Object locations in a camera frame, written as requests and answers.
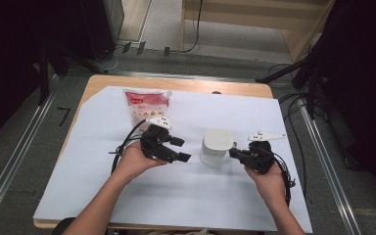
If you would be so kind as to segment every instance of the black cable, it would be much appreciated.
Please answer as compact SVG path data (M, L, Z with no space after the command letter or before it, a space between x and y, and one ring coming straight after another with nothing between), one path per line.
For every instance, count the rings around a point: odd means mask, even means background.
M115 155L115 159L113 160L113 165L112 165L112 172L113 173L116 169L116 166L118 165L118 159L121 157L121 155L123 154L123 150L124 150L124 147L126 146L127 142L129 142L130 140L130 136L133 134L133 132L135 132L135 130L140 126L142 125L146 120L143 119L141 120L139 123L137 123L133 129L129 132L129 134L126 136L126 138L124 139L123 143L118 146L116 148L116 155Z
M304 94L295 93L295 94L284 95L284 96L282 96L282 97L279 98L279 100L278 100L279 101L279 105L281 105L283 102L285 102L286 100L288 100L288 99L290 99L290 98L292 98L294 96L305 97L305 96L307 96L307 94L306 93L304 93Z
M292 188L292 187L295 187L295 185L296 185L296 183L295 183L295 179L294 180L292 180L292 176L291 176L291 174L290 174L290 171L289 171L289 168L288 168L288 166L286 165L286 162L283 160L283 158L282 157L280 157L278 154L276 154L276 153L273 153L277 158L279 158L281 161L282 161L282 163L285 165L285 168L286 168L286 172L287 172L287 174L288 174L288 179L289 179L289 183L290 183L290 187Z
M195 30L196 31L196 39L195 39L194 45L190 49L185 50L185 51L170 51L170 52L188 53L188 52L192 51L192 49L194 49L197 46L198 39L200 38L200 20L201 20L201 10L202 10L202 8L203 8L203 0L200 1L200 9L198 11L198 19L197 19L197 30Z
M298 142L298 147L299 147L299 151L301 152L301 157L302 157L302 167L303 167L303 172L304 172L304 186L303 186L303 192L304 192L304 197L306 197L306 159L305 159L305 155L304 155L304 150L302 148L302 144L301 144L301 140L299 139L298 137L298 134L296 132L296 129L295 129L295 126L293 125L292 123L292 119L290 118L290 115L289 113L291 112L291 108L292 106L294 105L295 102L297 102L299 99L301 99L302 97L298 97L296 98L290 105L289 105L289 108L288 108L288 116L289 116L289 123L291 125L291 128L292 128L292 131L295 135L295 138L296 138L296 141Z
M315 115L317 115L317 116L319 116L319 117L324 117L325 116L325 110L324 110L324 108L322 107L322 106L318 106L318 105L315 105L314 106L315 108L320 108L320 109L322 109L322 111L324 112L323 114L319 114L319 113L317 113L316 112L316 110L313 110L313 113L315 114Z
M276 67L279 67L279 66L290 66L291 64L277 64L277 65L274 65L274 66L272 66L272 67L270 67L269 69L268 69L268 71L267 71L267 74L268 75L271 75L271 70L273 70L274 68L276 68Z
M289 170L286 166L286 163L285 161L283 161L283 164L284 166L279 162L279 160L276 159L276 157L274 157L274 154L273 153L270 153L269 151L263 149L263 148L258 148L259 150L267 153L269 156L271 156L273 158L273 160L276 162L277 165L279 165L279 168L280 170L282 171L282 178L283 178L283 183L285 184L285 199L286 199L286 204L288 205L289 207L289 204L291 202L291 199L292 199L292 195L291 195L291 182L290 182L290 174L289 174Z
M194 0L191 0L191 8L192 8L192 13L193 13L192 15L194 15ZM194 19L192 20L192 28L195 31L195 35L197 35L198 37L200 37L200 33L195 28L195 21L194 21Z
M112 69L114 69L118 65L118 56L116 55L116 52L119 49L122 49L122 48L123 48L123 46L119 45L118 47L115 48L115 51L113 51L113 56L115 57L115 65L114 66L109 67L109 68L105 68L104 66L99 65L96 61L93 61L93 64L100 67L101 69L103 69L105 71L111 71Z
M288 111L288 114L283 117L283 120L286 120L286 118L290 117L292 114L296 113L301 107L304 107L305 105L299 105L295 107L293 110Z

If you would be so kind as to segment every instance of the snack bag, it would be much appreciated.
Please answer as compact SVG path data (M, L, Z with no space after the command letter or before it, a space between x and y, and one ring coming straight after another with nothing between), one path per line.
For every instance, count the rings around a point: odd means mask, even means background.
M166 116L166 111L169 107L169 97L172 95L172 92L143 92L125 89L124 95L132 116L133 126L135 126L146 118ZM144 131L148 126L149 123L144 123L139 129Z

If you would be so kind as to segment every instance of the gray floor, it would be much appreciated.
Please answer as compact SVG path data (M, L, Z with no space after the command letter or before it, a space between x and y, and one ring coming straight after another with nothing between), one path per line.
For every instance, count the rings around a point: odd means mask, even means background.
M199 55L172 54L169 57L164 57L163 52L149 50L144 51L140 56L136 56L135 50L131 50L127 54L117 54L118 65L110 71L111 74L139 71L213 76L206 79L226 77L232 81L254 82L257 77L265 77L269 69L275 65L269 62ZM113 65L115 60L111 57L103 63ZM51 230L35 228L32 223L32 215L45 190L81 94L91 76L91 73L80 65L71 63L70 67L69 74L60 78L59 89L56 90L48 113L37 130L24 156L23 163L0 204L0 234L51 234ZM274 68L271 72L275 72L277 69L280 67ZM296 92L291 87L290 81L291 77L286 75L270 84L275 98ZM37 90L31 94L0 131L0 172L35 112L38 99L39 91ZM289 102L285 102L281 106L284 115L287 114ZM71 108L71 113L62 126L59 124L65 112L58 110L58 107ZM301 113L292 115L292 121L305 153L306 203L313 233L347 234ZM360 230L363 234L376 234L376 178L369 172L347 169L342 151L331 128L322 118L317 118L316 121L333 166L350 199ZM285 125L300 174L299 178L303 181L303 164L298 144L289 122L286 121Z
M146 48L179 50L182 1L152 1L140 41ZM196 39L197 23L184 23L184 49ZM224 23L200 22L200 37L193 54L271 63L292 63L280 30Z

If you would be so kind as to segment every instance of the metal frame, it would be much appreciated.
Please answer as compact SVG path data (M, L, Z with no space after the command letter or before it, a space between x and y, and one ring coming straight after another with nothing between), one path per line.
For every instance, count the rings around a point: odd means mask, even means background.
M112 72L112 73L108 73L107 75L158 77L158 78L173 78L173 79L194 79L194 80L211 80L211 81L228 81L228 82L235 81L235 82L255 84L254 79L247 79L247 78L231 78L231 77L185 75L185 74L166 74L166 73L138 72L138 71Z
M15 174L17 173L21 163L23 162L26 151L28 150L29 145L34 138L36 131L41 125L42 120L44 120L45 115L48 112L48 108L51 106L55 91L57 90L57 86L59 83L59 79L56 75L54 75L52 83L54 87L48 99L36 109L35 114L33 115L31 121L26 127L23 136L18 142L17 147L15 148L11 157L9 158L7 164L5 165L5 168L2 170L2 173L0 175L0 204L12 180L14 179Z
M342 187L338 178L337 172L335 171L328 152L326 151L325 145L323 144L322 138L320 137L318 128L316 126L316 121L310 118L306 108L304 107L303 100L299 100L299 105L301 106L301 112L302 116L304 117L307 130L309 131L310 137L313 141L313 145L319 157L326 179L328 180L329 187L331 188L331 192L341 214L341 218L347 229L347 233L361 234L353 208L351 207L350 201L347 198L344 188Z

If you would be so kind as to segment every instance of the black robotic gripper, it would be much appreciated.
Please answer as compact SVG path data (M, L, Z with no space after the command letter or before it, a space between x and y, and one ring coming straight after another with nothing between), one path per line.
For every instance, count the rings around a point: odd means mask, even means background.
M163 127L151 124L145 130L140 139L142 152L147 158L156 157L160 160L172 163L173 161L188 162L191 155L176 153L175 151L164 146L163 143L169 142L171 145L181 147L184 140L169 135L169 131Z
M274 164L273 152L268 141L253 141L249 144L249 150L231 148L230 157L238 159L240 164L253 168L260 173L266 173Z

